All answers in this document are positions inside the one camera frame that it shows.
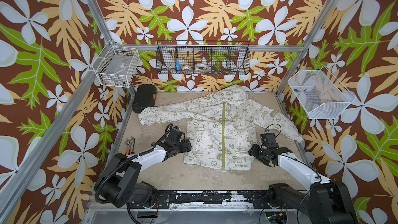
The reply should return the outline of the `white green printed jacket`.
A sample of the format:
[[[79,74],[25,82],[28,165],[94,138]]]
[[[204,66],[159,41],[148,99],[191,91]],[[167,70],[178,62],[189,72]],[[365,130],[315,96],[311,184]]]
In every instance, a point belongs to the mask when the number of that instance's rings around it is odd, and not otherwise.
[[[149,107],[138,119],[142,125],[186,119],[191,151],[184,154],[183,162],[222,171],[251,169],[254,157],[248,152],[257,143],[256,126],[304,142],[289,118],[249,99],[239,86],[176,104]]]

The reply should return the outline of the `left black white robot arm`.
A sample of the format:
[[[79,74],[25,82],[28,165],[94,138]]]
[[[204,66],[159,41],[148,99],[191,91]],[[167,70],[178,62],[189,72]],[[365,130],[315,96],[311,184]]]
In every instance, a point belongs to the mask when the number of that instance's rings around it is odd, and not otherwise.
[[[153,207],[157,201],[157,190],[144,181],[139,183],[140,173],[177,154],[190,152],[191,148],[185,133],[170,123],[164,135],[149,149],[129,155],[118,153],[111,158],[94,186],[95,202],[110,203],[117,208],[131,204]]]

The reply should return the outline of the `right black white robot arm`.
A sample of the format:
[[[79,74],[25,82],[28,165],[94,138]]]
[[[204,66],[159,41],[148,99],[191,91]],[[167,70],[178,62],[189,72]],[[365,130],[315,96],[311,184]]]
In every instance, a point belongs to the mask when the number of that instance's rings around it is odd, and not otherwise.
[[[261,144],[253,144],[248,153],[265,166],[284,169],[307,191],[302,193],[286,183],[272,184],[265,195],[269,206],[292,207],[313,224],[358,223],[348,187],[319,174],[289,148],[280,147],[275,134],[262,134]]]

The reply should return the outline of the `black tool case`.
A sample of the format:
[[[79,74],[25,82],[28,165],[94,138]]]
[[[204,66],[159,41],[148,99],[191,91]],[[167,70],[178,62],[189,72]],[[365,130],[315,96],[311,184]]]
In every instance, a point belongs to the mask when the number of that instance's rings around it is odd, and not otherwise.
[[[154,85],[140,85],[135,93],[132,111],[140,114],[144,109],[155,106],[157,89]]]

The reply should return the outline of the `blue item in basket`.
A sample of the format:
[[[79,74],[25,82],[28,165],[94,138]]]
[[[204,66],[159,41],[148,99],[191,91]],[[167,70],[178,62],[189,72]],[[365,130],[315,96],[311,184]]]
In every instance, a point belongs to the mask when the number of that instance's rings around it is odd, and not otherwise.
[[[180,67],[179,62],[175,62],[175,68],[176,68],[176,71],[178,71],[178,72],[181,71],[181,67]]]

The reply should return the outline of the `white mesh basket right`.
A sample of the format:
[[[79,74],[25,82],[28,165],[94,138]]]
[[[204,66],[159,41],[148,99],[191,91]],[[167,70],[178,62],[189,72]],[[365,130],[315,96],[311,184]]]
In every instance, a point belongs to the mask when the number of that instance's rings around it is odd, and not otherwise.
[[[298,71],[288,85],[311,120],[336,119],[356,99],[325,66],[320,70]]]

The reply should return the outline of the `white tape roll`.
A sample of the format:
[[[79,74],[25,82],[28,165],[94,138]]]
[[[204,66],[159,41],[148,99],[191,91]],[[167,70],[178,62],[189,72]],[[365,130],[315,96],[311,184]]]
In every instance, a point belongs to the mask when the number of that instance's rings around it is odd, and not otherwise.
[[[204,63],[197,63],[195,65],[195,69],[197,71],[208,71],[209,70],[209,66],[207,64],[204,64]]]

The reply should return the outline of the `orange handled wrench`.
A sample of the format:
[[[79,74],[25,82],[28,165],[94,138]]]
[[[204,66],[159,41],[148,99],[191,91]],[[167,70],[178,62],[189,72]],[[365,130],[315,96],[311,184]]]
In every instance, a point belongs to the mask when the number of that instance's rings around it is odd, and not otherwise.
[[[126,145],[125,155],[128,156],[134,154],[135,138],[131,136],[129,139],[126,139],[124,143]]]

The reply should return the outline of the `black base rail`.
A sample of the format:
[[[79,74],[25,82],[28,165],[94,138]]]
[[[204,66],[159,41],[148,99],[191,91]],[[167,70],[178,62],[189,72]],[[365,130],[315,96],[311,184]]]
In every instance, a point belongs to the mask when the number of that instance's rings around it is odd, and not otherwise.
[[[189,190],[157,190],[154,194],[152,205],[144,205],[138,201],[132,201],[128,205],[131,209],[171,209],[177,204],[198,203],[199,205],[217,205],[225,203],[243,203],[248,204],[254,209],[273,208],[279,209],[287,204],[269,203],[267,201],[267,190],[236,190],[236,191],[189,191]]]

